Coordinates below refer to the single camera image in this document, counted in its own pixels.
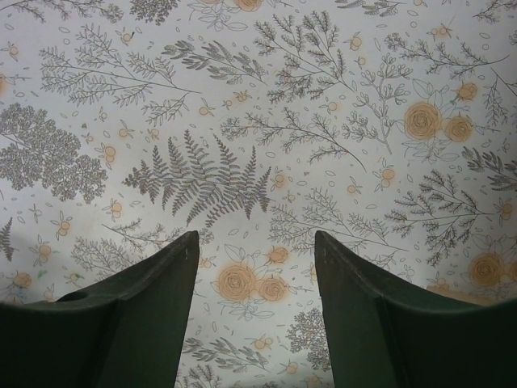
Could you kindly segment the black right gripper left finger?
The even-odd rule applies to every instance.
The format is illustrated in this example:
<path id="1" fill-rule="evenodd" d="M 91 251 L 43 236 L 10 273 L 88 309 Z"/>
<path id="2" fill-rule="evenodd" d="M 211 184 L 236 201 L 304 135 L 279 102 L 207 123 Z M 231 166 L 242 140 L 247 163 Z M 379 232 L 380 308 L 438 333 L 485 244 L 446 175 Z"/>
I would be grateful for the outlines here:
<path id="1" fill-rule="evenodd" d="M 2 386 L 172 387 L 199 257 L 189 231 L 55 302 L 2 304 Z"/>

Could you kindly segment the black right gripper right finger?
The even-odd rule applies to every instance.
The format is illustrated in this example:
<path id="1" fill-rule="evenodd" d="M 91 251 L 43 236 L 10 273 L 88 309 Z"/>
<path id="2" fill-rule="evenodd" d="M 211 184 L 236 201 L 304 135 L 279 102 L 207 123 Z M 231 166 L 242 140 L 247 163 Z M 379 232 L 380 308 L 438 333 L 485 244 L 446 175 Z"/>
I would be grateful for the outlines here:
<path id="1" fill-rule="evenodd" d="M 513 387 L 516 303 L 420 288 L 324 231 L 315 266 L 337 387 Z"/>

